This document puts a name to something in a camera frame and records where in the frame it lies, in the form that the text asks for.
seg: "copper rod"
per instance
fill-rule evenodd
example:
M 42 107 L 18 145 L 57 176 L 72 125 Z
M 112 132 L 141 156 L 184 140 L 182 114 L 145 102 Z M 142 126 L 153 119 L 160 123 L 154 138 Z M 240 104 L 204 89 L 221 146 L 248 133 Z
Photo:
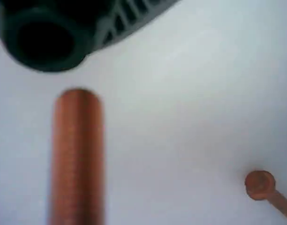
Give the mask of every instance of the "copper rod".
M 276 181 L 267 171 L 253 171 L 245 180 L 246 190 L 254 200 L 267 200 L 287 217 L 287 198 L 276 190 Z
M 53 118 L 51 225 L 104 224 L 102 107 L 86 90 L 56 101 Z

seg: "copper pipe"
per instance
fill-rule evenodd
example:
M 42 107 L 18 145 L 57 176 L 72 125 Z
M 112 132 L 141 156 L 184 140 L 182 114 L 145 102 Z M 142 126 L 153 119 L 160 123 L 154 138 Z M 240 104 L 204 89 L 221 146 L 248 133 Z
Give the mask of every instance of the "copper pipe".
M 69 90 L 53 122 L 51 225 L 103 225 L 103 125 L 99 99 Z
M 245 180 L 246 190 L 254 200 L 267 200 L 287 217 L 287 199 L 276 190 L 276 181 L 267 171 L 253 171 Z

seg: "circular opening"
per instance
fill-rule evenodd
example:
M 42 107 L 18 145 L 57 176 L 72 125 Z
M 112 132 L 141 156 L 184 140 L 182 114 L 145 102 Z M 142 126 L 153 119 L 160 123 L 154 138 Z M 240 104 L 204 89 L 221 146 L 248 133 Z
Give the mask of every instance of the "circular opening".
M 17 44 L 27 60 L 46 64 L 67 58 L 73 51 L 74 38 L 55 23 L 32 22 L 20 28 Z

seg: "white backdrop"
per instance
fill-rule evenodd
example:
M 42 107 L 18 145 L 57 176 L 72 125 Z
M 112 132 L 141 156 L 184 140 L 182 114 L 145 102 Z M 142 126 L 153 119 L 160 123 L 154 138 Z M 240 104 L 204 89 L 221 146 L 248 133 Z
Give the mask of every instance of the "white backdrop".
M 62 75 L 0 44 L 0 225 L 46 224 L 53 102 L 105 107 L 107 225 L 287 225 L 245 175 L 287 196 L 287 0 L 182 0 Z

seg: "dark gray plastic object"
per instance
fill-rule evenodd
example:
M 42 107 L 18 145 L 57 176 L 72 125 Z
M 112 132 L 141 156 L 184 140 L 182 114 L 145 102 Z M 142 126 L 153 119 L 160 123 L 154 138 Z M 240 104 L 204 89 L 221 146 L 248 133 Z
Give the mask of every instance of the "dark gray plastic object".
M 0 0 L 0 38 L 22 64 L 44 72 L 65 71 L 177 1 Z

